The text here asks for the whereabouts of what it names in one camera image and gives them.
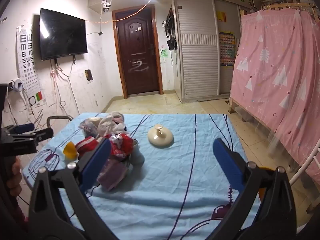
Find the door frame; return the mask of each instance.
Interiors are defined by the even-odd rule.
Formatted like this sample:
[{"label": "door frame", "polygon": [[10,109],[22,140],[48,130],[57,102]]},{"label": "door frame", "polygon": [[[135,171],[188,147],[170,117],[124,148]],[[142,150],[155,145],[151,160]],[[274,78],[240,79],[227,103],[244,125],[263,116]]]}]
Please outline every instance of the door frame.
[{"label": "door frame", "polygon": [[[115,37],[116,54],[117,54],[118,67],[119,67],[119,72],[120,72],[120,80],[121,80],[124,98],[128,98],[128,90],[127,90],[127,86],[125,84],[124,70],[123,70],[123,66],[121,63],[121,52],[120,52],[120,45],[119,45],[118,28],[117,28],[117,24],[115,21],[116,20],[116,13],[129,11],[129,10],[133,10],[133,9],[141,9],[141,7],[142,7],[142,5],[112,11],[113,33],[114,33],[114,37]],[[161,74],[160,54],[159,54],[159,40],[158,40],[158,32],[157,32],[157,26],[156,26],[155,5],[148,4],[146,6],[146,8],[151,9],[151,21],[152,21],[152,31],[153,31],[153,37],[154,37],[154,46],[155,46],[155,52],[156,52],[156,68],[157,68],[157,76],[158,76],[158,83],[159,83],[159,93],[162,95],[163,94],[163,85],[162,85],[162,74]]]}]

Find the pile of items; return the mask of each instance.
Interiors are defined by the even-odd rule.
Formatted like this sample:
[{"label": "pile of items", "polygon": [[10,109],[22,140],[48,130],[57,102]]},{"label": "pile of items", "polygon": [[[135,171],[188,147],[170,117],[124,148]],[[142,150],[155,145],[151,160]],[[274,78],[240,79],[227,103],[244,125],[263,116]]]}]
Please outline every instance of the pile of items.
[{"label": "pile of items", "polygon": [[138,141],[130,138],[124,124],[124,116],[112,112],[107,117],[91,117],[80,123],[85,139],[75,146],[69,142],[65,149],[66,163],[79,159],[88,151],[92,151],[102,138],[111,142],[111,153],[101,170],[97,181],[106,189],[111,190],[126,176],[130,164],[142,165],[144,156],[139,151]]}]

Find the eye chart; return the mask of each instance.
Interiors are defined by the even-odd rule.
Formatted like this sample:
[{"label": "eye chart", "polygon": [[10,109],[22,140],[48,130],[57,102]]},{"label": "eye chart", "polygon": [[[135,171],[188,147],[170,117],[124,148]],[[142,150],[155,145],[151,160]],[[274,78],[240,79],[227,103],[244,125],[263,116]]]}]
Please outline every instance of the eye chart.
[{"label": "eye chart", "polygon": [[20,78],[31,106],[45,103],[33,58],[32,30],[17,28],[17,56]]}]

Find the screw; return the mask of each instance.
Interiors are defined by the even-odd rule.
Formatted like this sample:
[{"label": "screw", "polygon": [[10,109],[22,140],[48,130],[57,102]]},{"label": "screw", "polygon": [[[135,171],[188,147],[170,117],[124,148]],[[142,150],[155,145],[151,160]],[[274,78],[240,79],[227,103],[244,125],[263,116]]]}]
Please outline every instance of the screw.
[{"label": "screw", "polygon": [[251,169],[255,169],[257,167],[256,163],[255,162],[248,162],[247,163],[248,167],[251,168]]},{"label": "screw", "polygon": [[40,172],[40,173],[45,173],[46,170],[47,170],[46,167],[41,167],[41,168],[39,169],[39,172]]},{"label": "screw", "polygon": [[285,172],[285,169],[284,169],[284,167],[278,167],[278,171],[280,172],[280,173],[284,173]]},{"label": "screw", "polygon": [[75,162],[71,162],[67,164],[68,169],[72,170],[77,166],[77,164]]}]

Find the flat screen tv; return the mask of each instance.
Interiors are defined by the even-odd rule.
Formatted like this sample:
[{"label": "flat screen tv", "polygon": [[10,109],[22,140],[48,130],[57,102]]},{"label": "flat screen tv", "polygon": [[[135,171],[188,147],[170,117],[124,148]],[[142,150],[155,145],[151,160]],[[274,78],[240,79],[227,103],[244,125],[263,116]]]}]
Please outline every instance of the flat screen tv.
[{"label": "flat screen tv", "polygon": [[88,53],[85,20],[41,8],[41,59],[46,60],[84,53]]}]

